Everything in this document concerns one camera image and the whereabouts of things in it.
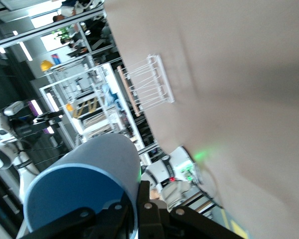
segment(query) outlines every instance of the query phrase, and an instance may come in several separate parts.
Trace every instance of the bolt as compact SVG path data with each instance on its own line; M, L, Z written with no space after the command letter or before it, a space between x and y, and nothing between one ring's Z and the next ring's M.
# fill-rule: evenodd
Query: bolt
M87 211L83 211L83 212L80 214L80 217L84 218L84 217L86 217L87 215L89 215L89 212L87 212Z
M179 209L176 209L176 214L183 216L185 214L185 211L183 209L179 208Z
M151 209L153 207L153 205L151 203L145 203L144 207L146 209Z

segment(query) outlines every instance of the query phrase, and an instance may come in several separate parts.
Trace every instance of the fluorescent light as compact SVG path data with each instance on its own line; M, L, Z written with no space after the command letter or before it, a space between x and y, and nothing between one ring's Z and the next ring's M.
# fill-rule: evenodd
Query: fluorescent light
M1 52L2 54L5 53L5 50L3 49L3 47L0 47L0 52Z
M15 36L18 35L18 32L17 32L17 31L12 31L12 32L13 32L13 34L14 34ZM30 53L28 52L28 49L25 47L24 43L21 41L21 42L19 42L19 45L21 46L23 52L25 53L26 57L28 58L28 61L32 61L33 59L32 59L32 57L30 56Z
M36 102L36 100L31 101L31 103L33 104L33 107L35 108L35 110L37 111L37 113L40 115L43 114L42 110L40 109L38 103Z
M48 128L46 128L48 130L49 133L54 133L53 129L51 126L49 126Z
M55 111L55 112L59 111L59 107L56 105L56 102L54 101L54 99L53 99L51 93L47 93L46 96L48 96L48 98L49 98L49 100L50 100L50 102L51 102L51 105L52 105L52 107L54 108L54 111Z

